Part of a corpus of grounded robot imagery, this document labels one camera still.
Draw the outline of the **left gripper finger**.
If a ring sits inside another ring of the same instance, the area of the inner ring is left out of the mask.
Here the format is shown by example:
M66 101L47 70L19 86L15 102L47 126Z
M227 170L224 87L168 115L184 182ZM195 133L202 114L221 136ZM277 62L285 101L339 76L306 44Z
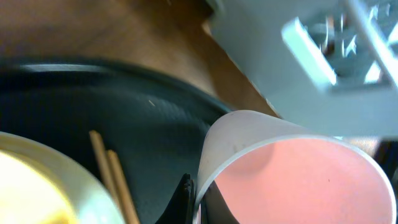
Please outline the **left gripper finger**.
M195 186L190 174L182 175L166 209L155 224L192 224Z

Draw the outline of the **pink cup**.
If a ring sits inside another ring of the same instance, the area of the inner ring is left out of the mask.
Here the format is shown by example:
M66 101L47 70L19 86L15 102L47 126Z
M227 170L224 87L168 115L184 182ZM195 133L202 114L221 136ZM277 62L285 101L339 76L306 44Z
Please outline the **pink cup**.
M360 148L257 111L208 130L194 210L238 223L395 223L392 185Z

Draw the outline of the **yellow bowl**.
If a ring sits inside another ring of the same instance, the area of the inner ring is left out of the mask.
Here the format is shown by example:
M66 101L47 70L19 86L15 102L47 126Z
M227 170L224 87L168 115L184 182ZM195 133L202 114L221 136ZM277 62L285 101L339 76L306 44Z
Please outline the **yellow bowl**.
M1 133L1 223L124 223L103 184L68 156Z

